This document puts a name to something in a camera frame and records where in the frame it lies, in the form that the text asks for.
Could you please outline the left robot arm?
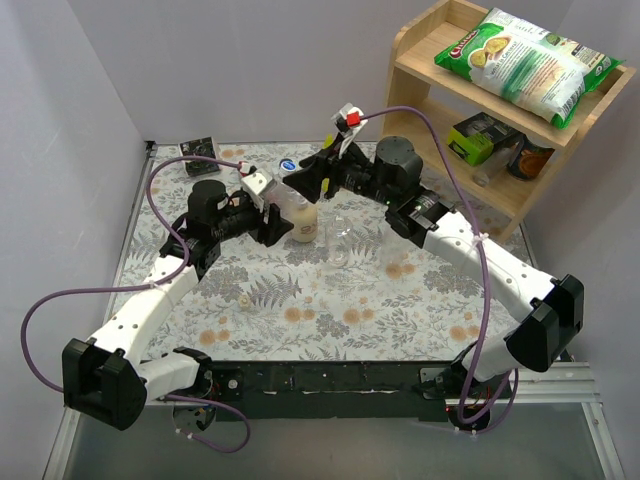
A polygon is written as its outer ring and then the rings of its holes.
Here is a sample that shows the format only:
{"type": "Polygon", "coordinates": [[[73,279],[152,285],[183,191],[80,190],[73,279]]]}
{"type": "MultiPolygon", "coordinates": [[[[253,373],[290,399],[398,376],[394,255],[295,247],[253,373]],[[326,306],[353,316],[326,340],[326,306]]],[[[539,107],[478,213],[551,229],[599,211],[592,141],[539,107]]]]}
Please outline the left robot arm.
{"type": "Polygon", "coordinates": [[[213,398],[217,384],[206,354],[179,347],[146,361],[143,353],[174,307],[219,259],[223,242],[247,234],[271,247],[292,230],[275,200],[279,185],[261,172],[242,178],[233,194],[217,180],[194,184],[187,211],[170,225],[141,291],[88,339],[72,339],[64,348],[67,407],[125,430],[150,400],[174,393],[213,398]]]}

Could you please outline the blue bottle cap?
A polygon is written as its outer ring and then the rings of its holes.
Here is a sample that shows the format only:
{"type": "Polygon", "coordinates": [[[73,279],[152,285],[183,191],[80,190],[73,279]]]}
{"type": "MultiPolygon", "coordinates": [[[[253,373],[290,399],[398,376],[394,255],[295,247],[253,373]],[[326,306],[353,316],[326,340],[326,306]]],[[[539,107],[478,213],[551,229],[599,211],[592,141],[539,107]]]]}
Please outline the blue bottle cap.
{"type": "Polygon", "coordinates": [[[279,171],[284,174],[290,174],[298,169],[298,165],[291,159],[284,158],[279,162],[279,171]]]}

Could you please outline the clear plastic bottle large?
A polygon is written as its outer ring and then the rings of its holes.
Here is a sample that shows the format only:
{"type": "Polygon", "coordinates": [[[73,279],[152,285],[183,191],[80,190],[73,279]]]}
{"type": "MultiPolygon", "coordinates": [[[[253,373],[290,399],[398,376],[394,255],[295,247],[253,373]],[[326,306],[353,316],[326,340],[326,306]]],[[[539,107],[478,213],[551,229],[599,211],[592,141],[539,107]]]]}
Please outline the clear plastic bottle large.
{"type": "Polygon", "coordinates": [[[378,251],[380,265],[383,268],[389,265],[401,265],[409,254],[411,244],[400,237],[389,225],[382,228],[381,244],[378,251]]]}

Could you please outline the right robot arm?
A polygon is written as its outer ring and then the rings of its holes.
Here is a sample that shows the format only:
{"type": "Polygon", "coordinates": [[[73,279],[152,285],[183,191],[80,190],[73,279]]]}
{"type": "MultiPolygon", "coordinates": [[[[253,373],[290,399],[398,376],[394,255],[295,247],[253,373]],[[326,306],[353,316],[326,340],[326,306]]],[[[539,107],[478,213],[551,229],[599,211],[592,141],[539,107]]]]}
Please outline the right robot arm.
{"type": "Polygon", "coordinates": [[[339,190],[386,206],[385,219],[400,237],[436,255],[474,281],[490,282],[490,295],[517,327],[464,349],[441,373],[427,381],[433,396],[475,397],[489,381],[516,368],[547,371],[581,330],[584,286],[574,276],[556,279],[472,231],[464,215],[421,184],[423,160],[404,137],[383,138],[368,159],[341,143],[302,160],[284,177],[312,203],[339,190]]]}

